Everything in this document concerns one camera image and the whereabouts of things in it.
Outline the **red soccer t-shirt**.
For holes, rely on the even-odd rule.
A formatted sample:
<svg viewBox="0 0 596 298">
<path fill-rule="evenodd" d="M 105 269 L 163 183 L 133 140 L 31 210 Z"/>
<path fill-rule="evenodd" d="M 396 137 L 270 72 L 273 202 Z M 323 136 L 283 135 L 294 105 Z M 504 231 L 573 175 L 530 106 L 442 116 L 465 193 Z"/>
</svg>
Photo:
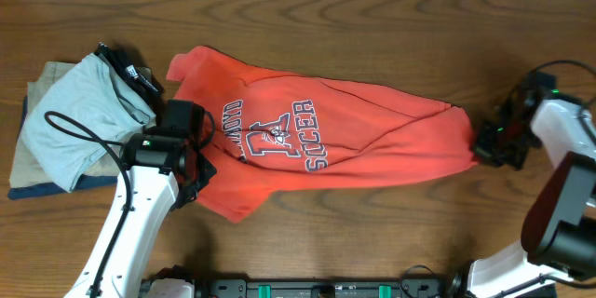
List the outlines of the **red soccer t-shirt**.
<svg viewBox="0 0 596 298">
<path fill-rule="evenodd" d="M 473 167 L 466 112 L 394 88 L 309 77 L 209 47 L 176 55 L 176 98 L 211 114 L 201 205 L 237 223 L 272 194 L 421 183 Z"/>
</svg>

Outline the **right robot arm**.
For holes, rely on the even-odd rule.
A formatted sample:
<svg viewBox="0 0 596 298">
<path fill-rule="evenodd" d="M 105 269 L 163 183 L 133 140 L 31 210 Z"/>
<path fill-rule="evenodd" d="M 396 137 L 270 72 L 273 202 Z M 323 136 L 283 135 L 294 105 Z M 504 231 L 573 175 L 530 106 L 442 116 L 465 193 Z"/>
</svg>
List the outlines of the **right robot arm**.
<svg viewBox="0 0 596 298">
<path fill-rule="evenodd" d="M 595 128 L 577 98 L 551 74 L 532 71 L 482 124 L 472 151 L 485 165 L 521 169 L 532 148 L 546 150 L 553 172 L 528 211 L 518 241 L 454 276 L 452 297 L 548 297 L 556 283 L 595 287 Z"/>
</svg>

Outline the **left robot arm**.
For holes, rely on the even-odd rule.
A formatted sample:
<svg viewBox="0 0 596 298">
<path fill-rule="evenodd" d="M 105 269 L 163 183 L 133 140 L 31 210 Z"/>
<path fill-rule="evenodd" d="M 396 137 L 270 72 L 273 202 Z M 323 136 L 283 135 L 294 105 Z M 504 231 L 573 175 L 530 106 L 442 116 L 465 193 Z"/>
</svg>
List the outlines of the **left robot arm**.
<svg viewBox="0 0 596 298">
<path fill-rule="evenodd" d="M 120 149 L 115 198 L 70 297 L 136 297 L 167 214 L 196 201 L 217 170 L 201 151 L 212 115 L 170 100 L 160 125 L 132 135 Z"/>
</svg>

